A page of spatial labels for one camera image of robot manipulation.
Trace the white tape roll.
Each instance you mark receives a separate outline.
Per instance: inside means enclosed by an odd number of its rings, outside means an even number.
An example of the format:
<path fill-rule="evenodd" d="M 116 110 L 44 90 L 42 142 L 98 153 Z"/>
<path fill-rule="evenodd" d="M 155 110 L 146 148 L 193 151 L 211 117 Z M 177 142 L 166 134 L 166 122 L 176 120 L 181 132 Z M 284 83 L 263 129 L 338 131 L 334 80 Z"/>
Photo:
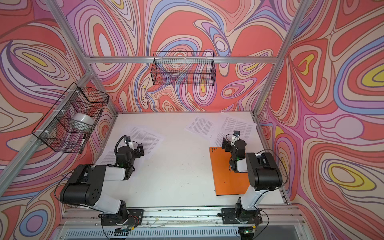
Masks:
<path fill-rule="evenodd" d="M 77 131 L 80 132 L 89 132 L 94 125 L 95 120 L 82 113 L 76 113 L 72 118 L 70 125 Z"/>

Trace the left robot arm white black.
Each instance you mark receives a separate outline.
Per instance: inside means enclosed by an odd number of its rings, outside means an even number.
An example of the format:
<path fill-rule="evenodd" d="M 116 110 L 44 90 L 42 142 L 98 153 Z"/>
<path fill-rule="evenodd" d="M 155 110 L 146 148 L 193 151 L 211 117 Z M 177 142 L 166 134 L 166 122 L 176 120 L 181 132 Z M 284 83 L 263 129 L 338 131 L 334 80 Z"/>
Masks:
<path fill-rule="evenodd" d="M 142 144 L 115 147 L 113 165 L 79 165 L 60 192 L 63 204 L 88 207 L 101 213 L 103 223 L 125 225 L 130 214 L 125 201 L 109 196 L 103 190 L 106 182 L 127 181 L 136 170 L 134 162 L 145 155 Z"/>

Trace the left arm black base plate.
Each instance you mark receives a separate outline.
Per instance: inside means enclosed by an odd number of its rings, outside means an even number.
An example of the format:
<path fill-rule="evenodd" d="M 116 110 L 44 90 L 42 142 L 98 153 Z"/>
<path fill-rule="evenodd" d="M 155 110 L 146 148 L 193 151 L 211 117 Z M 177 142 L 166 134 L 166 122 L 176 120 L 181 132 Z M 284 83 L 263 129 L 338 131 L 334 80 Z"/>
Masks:
<path fill-rule="evenodd" d="M 128 226 L 137 227 L 142 224 L 143 209 L 128 209 L 125 213 L 119 212 L 114 215 L 99 214 L 102 226 Z"/>

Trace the printed paper sheet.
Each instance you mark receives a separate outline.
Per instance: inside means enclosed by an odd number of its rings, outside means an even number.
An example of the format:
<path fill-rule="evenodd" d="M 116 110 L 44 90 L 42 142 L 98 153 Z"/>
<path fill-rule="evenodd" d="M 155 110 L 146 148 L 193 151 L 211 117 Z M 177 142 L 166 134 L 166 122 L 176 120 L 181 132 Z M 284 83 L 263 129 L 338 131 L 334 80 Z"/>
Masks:
<path fill-rule="evenodd" d="M 104 151 L 96 161 L 96 165 L 114 165 L 115 163 L 116 156 L 114 150 Z"/>
<path fill-rule="evenodd" d="M 231 140 L 234 131 L 239 131 L 240 139 L 253 146 L 260 142 L 256 127 L 248 112 L 220 113 L 211 137 L 211 147 L 221 147 L 223 138 Z"/>
<path fill-rule="evenodd" d="M 199 135 L 202 138 L 210 139 L 214 133 L 215 123 L 213 120 L 197 116 L 195 117 L 192 122 L 186 126 L 186 130 Z"/>
<path fill-rule="evenodd" d="M 125 135 L 130 137 L 132 141 L 143 145 L 145 159 L 150 159 L 165 139 L 163 135 L 155 131 L 133 126 L 126 128 Z"/>

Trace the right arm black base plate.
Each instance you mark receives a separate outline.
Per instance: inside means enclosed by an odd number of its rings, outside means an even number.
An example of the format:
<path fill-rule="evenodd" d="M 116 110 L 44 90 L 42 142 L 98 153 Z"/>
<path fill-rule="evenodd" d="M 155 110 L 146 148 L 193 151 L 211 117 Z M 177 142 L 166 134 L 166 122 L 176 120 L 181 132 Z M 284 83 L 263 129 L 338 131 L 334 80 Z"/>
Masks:
<path fill-rule="evenodd" d="M 222 218 L 223 224 L 225 225 L 254 224 L 258 226 L 263 223 L 259 210 L 245 211 L 237 208 L 222 208 L 217 216 Z"/>

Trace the orange and black folder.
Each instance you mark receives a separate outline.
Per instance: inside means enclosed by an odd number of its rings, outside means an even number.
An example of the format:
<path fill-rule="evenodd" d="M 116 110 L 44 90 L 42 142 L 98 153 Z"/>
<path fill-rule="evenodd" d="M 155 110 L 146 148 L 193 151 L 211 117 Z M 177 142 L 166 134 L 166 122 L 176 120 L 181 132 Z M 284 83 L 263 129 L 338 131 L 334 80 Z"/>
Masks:
<path fill-rule="evenodd" d="M 249 187 L 248 174 L 230 171 L 230 156 L 221 147 L 209 148 L 217 196 L 243 195 Z"/>

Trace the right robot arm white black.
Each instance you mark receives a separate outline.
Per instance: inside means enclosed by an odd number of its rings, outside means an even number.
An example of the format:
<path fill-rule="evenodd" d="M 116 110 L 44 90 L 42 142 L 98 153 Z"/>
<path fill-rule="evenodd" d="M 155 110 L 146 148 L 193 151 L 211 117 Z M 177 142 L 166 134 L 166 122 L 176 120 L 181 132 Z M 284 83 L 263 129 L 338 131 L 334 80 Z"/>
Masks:
<path fill-rule="evenodd" d="M 247 153 L 247 143 L 239 137 L 223 139 L 222 149 L 231 154 L 229 169 L 234 173 L 247 174 L 249 187 L 234 208 L 223 208 L 219 216 L 225 225 L 254 224 L 263 222 L 259 204 L 267 193 L 283 185 L 283 177 L 271 153 Z"/>

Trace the green circuit board left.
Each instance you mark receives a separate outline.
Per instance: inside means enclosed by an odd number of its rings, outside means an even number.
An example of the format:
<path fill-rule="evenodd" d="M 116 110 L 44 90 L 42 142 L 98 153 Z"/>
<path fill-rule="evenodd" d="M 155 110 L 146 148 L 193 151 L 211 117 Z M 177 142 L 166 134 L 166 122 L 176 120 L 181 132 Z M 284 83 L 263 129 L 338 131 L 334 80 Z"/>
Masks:
<path fill-rule="evenodd" d="M 125 229 L 122 229 L 122 228 L 118 228 L 118 229 L 115 229 L 115 232 L 114 234 L 122 234 L 122 233 L 129 233 L 131 232 L 132 230 L 134 230 L 135 228 L 125 228 Z"/>

